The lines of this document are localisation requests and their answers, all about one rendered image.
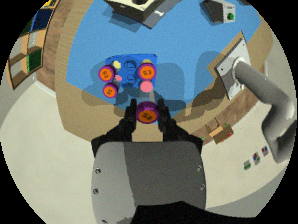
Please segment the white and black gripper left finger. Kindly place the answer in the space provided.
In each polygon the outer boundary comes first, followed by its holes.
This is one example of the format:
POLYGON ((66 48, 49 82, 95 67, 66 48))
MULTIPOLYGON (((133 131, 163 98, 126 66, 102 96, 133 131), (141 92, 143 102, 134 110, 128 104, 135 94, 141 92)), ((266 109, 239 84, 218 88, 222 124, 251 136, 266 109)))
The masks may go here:
POLYGON ((91 146, 94 154, 102 143, 109 141, 132 141, 132 133, 136 130, 136 107, 135 98, 131 98, 130 106, 126 107, 124 118, 119 121, 119 124, 108 131, 105 135, 101 135, 92 139, 91 146))

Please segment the blue mat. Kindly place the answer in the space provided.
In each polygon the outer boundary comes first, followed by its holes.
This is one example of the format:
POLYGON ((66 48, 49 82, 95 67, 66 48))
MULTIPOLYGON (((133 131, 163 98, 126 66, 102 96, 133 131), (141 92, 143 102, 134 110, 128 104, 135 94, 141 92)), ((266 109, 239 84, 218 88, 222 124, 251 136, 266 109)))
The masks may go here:
POLYGON ((131 98, 138 105, 140 87, 120 87, 109 99, 99 69, 111 56, 155 54, 156 105, 163 99, 172 118, 214 81, 207 66, 233 38, 241 31, 247 44, 261 23, 256 9, 240 0, 224 0, 235 5, 235 22, 214 23, 203 1, 181 0, 151 29, 94 0, 75 34, 66 82, 126 110, 131 98))

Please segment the white tube rack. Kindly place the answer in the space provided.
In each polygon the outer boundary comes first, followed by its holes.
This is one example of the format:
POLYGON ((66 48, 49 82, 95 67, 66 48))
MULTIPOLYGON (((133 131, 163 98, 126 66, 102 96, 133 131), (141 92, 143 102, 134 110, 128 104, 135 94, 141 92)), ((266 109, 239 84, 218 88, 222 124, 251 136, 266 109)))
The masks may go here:
POLYGON ((247 2, 246 0, 240 0, 243 4, 245 5, 251 5, 249 2, 247 2))

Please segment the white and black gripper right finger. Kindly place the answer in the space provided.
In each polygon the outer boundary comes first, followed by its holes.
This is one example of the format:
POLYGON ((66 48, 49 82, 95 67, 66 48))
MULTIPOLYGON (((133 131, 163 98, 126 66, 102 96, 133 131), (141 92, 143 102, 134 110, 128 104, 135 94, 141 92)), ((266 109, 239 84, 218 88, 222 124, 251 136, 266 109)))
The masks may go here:
POLYGON ((158 99, 159 119, 158 129, 163 133, 163 141, 190 141, 194 142, 199 149, 200 155, 202 152, 203 140, 182 129, 176 124, 176 121, 171 118, 168 107, 165 108, 164 100, 158 99), (168 116, 167 116, 168 115, 168 116))

